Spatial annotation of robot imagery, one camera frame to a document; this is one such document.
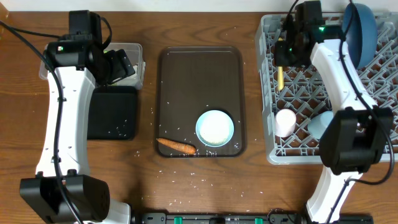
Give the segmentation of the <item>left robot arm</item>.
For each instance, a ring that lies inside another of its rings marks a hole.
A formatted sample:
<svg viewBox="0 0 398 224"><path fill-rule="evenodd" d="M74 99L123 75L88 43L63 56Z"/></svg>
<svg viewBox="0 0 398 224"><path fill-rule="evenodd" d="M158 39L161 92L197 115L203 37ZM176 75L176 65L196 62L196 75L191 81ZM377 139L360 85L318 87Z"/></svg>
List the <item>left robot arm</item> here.
<svg viewBox="0 0 398 224"><path fill-rule="evenodd" d="M142 70L129 44L102 37L106 19L69 13L69 32L49 43L40 59L48 81L44 148L20 195L46 223L132 223L131 206L113 200L108 184L90 175L90 139L134 136Z"/></svg>

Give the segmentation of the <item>pink white plastic cup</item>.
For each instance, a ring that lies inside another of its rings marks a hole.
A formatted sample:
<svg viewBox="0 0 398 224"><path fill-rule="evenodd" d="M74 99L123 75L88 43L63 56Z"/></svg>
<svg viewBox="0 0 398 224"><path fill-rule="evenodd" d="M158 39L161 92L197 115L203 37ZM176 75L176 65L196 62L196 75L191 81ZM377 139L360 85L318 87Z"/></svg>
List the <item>pink white plastic cup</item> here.
<svg viewBox="0 0 398 224"><path fill-rule="evenodd" d="M280 110L275 116L275 135L281 138L290 136L294 132L296 119L292 110Z"/></svg>

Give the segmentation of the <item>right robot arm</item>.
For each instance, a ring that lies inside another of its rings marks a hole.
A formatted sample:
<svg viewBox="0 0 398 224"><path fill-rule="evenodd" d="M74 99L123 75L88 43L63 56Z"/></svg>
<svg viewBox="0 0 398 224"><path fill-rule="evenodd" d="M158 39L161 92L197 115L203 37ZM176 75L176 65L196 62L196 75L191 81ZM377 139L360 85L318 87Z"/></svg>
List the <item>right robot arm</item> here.
<svg viewBox="0 0 398 224"><path fill-rule="evenodd" d="M276 42L276 65L314 66L333 110L319 140L322 174L297 223L339 223L352 186L392 147L393 112L377 104L358 75L376 53L376 19L370 8L352 2L342 24L328 25L320 1L297 1L282 29L286 36Z"/></svg>

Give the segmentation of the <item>dark blue plate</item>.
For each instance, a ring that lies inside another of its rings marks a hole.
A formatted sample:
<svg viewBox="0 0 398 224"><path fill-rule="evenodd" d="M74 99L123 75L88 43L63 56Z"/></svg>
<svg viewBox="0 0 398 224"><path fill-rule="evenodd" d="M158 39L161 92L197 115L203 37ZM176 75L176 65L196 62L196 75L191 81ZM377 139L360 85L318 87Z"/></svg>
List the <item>dark blue plate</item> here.
<svg viewBox="0 0 398 224"><path fill-rule="evenodd" d="M377 24L372 10L364 4L348 4L341 25L346 34L349 56L357 70L368 65L377 48Z"/></svg>

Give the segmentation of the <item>light blue plastic cup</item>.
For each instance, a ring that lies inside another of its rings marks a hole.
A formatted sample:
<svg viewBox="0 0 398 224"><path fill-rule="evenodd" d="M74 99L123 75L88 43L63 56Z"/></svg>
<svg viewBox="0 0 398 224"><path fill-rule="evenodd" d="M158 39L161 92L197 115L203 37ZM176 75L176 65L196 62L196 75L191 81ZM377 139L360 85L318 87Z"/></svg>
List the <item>light blue plastic cup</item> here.
<svg viewBox="0 0 398 224"><path fill-rule="evenodd" d="M317 115L309 122L307 129L311 136L320 139L333 119L333 112L326 111Z"/></svg>

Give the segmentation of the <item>yellow plastic spoon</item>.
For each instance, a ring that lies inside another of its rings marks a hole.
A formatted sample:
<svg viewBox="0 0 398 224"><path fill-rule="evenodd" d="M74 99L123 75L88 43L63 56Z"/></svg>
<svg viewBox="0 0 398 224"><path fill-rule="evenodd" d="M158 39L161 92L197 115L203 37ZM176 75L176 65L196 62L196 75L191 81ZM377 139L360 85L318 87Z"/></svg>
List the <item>yellow plastic spoon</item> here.
<svg viewBox="0 0 398 224"><path fill-rule="evenodd" d="M283 67L280 65L280 53L277 55L278 71L277 71L277 87L278 91L282 91L284 88L284 71Z"/></svg>

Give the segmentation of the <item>light blue bowl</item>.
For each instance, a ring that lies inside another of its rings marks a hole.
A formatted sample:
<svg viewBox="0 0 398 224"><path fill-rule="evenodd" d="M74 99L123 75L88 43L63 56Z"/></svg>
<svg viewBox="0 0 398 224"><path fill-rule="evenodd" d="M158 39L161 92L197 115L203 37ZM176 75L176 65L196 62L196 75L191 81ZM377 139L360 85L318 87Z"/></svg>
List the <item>light blue bowl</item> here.
<svg viewBox="0 0 398 224"><path fill-rule="evenodd" d="M234 134L232 118L220 110L209 110L197 119L197 138L209 147L221 147L230 142Z"/></svg>

